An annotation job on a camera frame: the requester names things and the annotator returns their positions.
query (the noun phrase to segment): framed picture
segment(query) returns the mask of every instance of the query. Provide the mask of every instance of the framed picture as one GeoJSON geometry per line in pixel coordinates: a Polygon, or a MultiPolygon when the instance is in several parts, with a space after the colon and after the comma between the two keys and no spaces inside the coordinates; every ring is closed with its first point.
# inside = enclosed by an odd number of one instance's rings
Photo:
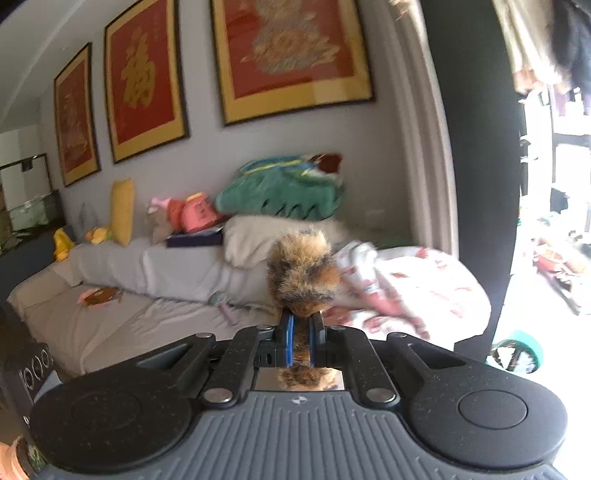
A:
{"type": "Polygon", "coordinates": [[[91,53],[88,43],[53,81],[57,147],[65,186],[100,171],[90,98],[91,53]]]}
{"type": "Polygon", "coordinates": [[[106,26],[105,93],[115,162],[189,136],[177,0],[140,0],[106,26]]]}
{"type": "Polygon", "coordinates": [[[225,123],[370,100],[355,0],[212,0],[225,123]]]}

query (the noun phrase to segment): green plush pillow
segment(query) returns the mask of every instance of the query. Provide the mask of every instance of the green plush pillow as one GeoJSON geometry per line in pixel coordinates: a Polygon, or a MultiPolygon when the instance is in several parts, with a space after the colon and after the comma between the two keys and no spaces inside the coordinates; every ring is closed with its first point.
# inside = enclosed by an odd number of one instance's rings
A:
{"type": "Polygon", "coordinates": [[[266,168],[243,174],[220,195],[215,206],[226,215],[274,215],[294,220],[324,220],[339,207],[343,187],[330,176],[300,166],[266,168]]]}

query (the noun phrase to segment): silver bolt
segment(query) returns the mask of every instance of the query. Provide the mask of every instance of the silver bolt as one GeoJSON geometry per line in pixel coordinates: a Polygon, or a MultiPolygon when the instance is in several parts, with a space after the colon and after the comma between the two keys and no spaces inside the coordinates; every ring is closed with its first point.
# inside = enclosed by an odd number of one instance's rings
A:
{"type": "Polygon", "coordinates": [[[203,398],[210,403],[226,403],[232,399],[232,392],[227,388],[210,388],[203,394],[203,398]]]}
{"type": "Polygon", "coordinates": [[[388,388],[372,388],[365,395],[374,403],[388,403],[396,398],[396,393],[388,388]]]}

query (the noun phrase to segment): brown fur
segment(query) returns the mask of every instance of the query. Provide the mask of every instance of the brown fur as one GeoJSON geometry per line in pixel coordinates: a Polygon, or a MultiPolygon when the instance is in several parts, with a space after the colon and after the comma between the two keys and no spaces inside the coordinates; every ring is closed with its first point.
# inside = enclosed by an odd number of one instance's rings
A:
{"type": "Polygon", "coordinates": [[[280,238],[267,262],[269,292],[276,306],[290,309],[298,319],[294,326],[294,366],[279,369],[284,390],[329,390],[336,386],[336,370],[311,368],[307,318],[329,306],[340,282],[337,269],[321,232],[295,232],[280,238]]]}

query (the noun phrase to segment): yellow cushion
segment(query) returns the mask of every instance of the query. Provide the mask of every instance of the yellow cushion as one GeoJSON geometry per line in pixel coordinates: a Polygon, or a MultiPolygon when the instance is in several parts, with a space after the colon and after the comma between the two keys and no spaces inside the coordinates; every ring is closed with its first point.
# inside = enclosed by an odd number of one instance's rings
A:
{"type": "Polygon", "coordinates": [[[123,247],[131,242],[134,223],[134,181],[115,180],[111,188],[111,231],[113,240],[123,247]]]}

